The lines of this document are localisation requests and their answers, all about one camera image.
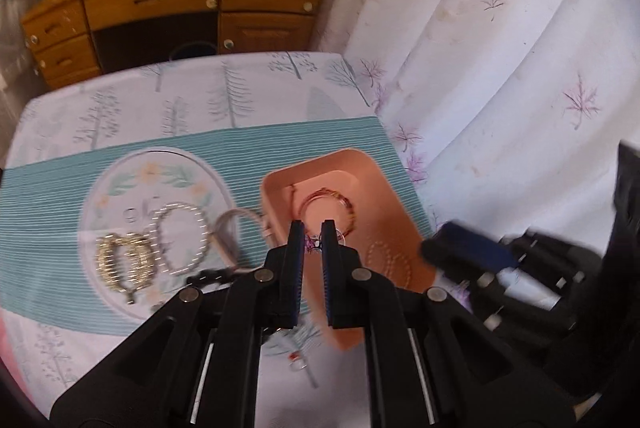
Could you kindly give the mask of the pink smart watch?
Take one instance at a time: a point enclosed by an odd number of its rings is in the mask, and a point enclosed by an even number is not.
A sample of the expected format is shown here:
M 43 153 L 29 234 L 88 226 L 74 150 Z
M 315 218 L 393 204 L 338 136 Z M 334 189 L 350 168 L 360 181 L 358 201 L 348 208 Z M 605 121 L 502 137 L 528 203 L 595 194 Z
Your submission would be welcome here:
M 234 207 L 220 214 L 210 229 L 209 240 L 212 241 L 216 252 L 230 270 L 248 272 L 252 266 L 243 267 L 240 265 L 241 241 L 238 223 L 241 219 L 254 222 L 258 226 L 262 240 L 268 248 L 276 246 L 267 217 L 244 207 Z

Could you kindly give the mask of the pink drawer box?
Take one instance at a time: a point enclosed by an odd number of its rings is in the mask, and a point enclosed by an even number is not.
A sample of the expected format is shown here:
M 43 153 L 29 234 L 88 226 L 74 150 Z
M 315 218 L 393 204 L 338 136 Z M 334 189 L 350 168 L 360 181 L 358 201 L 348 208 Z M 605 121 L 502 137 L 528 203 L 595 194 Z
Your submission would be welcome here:
M 366 268 L 401 289 L 423 292 L 436 270 L 422 259 L 424 234 L 383 174 L 382 165 L 355 149 L 343 149 L 273 170 L 262 178 L 262 210 L 274 238 L 284 243 L 291 222 L 319 235 L 331 219 Z

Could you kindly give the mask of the silver ring pink stone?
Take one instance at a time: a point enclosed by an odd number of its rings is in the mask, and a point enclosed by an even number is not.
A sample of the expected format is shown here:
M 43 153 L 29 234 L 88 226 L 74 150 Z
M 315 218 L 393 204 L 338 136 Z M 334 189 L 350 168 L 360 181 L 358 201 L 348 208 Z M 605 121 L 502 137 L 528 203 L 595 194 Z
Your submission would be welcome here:
M 346 237 L 340 230 L 336 231 L 337 242 L 341 245 L 346 244 Z M 305 234 L 305 253 L 313 253 L 313 252 L 321 252 L 322 251 L 322 240 L 320 235 L 311 235 Z

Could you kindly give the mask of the tree print tablecloth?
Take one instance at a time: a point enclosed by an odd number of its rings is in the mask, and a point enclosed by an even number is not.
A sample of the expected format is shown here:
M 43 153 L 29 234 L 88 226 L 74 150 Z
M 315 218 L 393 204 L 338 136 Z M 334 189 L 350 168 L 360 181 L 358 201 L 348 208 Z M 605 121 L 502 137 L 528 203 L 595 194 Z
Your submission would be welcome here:
M 133 305 L 96 275 L 96 239 L 169 202 L 215 220 L 260 208 L 270 171 L 343 148 L 370 155 L 420 233 L 430 222 L 378 122 L 380 95 L 320 52 L 202 57 L 93 78 L 30 101 L 1 182 L 1 356 L 40 412 L 178 291 Z

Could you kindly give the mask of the white floral curtain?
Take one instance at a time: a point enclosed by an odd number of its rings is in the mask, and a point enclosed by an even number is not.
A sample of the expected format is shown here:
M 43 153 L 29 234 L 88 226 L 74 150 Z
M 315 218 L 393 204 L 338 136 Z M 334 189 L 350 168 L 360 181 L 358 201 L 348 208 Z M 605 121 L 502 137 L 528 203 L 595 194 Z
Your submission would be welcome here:
M 639 139 L 639 0 L 326 0 L 432 228 L 529 228 L 603 251 Z

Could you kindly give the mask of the wooden desk with drawers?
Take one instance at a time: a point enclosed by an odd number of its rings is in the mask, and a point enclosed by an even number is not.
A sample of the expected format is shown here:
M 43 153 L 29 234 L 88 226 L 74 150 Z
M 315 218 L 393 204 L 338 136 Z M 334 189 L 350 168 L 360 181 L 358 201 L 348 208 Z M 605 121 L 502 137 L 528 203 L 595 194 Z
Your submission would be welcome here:
M 322 0 L 43 0 L 22 19 L 51 89 L 169 61 L 305 51 Z

